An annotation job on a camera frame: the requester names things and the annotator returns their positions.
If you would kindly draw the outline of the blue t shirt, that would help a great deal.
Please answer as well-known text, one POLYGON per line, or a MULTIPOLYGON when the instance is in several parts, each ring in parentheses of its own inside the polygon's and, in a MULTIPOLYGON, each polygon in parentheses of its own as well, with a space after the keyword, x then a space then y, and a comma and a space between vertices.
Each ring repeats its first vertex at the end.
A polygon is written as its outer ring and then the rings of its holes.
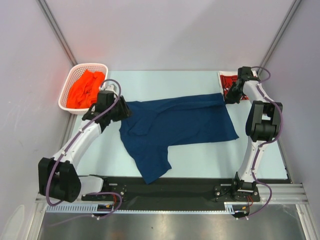
POLYGON ((146 184, 172 168, 170 146, 228 142, 239 137, 220 93, 127 105, 132 116, 122 120, 120 139, 146 184))

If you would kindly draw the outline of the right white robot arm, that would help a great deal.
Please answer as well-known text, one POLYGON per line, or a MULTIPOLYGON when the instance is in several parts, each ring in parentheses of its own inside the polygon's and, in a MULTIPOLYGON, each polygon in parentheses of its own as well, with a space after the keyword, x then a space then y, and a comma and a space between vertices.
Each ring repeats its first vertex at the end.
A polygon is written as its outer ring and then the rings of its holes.
POLYGON ((237 80, 224 95, 226 104, 238 104, 246 96, 251 108, 245 124, 248 144, 244 159, 236 172, 230 190, 235 201, 245 201, 258 192, 257 171, 267 146, 278 140, 283 129, 283 105, 275 102, 263 89, 252 67, 242 66, 237 70, 237 80))

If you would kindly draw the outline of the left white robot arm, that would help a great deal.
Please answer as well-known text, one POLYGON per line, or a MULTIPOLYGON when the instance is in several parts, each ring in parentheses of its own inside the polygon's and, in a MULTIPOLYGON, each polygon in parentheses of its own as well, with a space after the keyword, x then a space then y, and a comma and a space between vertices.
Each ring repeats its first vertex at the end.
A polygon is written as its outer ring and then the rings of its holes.
POLYGON ((74 202, 78 197, 93 194, 99 200, 110 195, 105 177, 79 176, 77 167, 90 145, 112 122, 122 121, 132 115, 125 98, 112 90, 97 94, 97 102, 83 115, 76 134, 51 158, 43 157, 38 163, 39 193, 54 206, 53 199, 74 202))

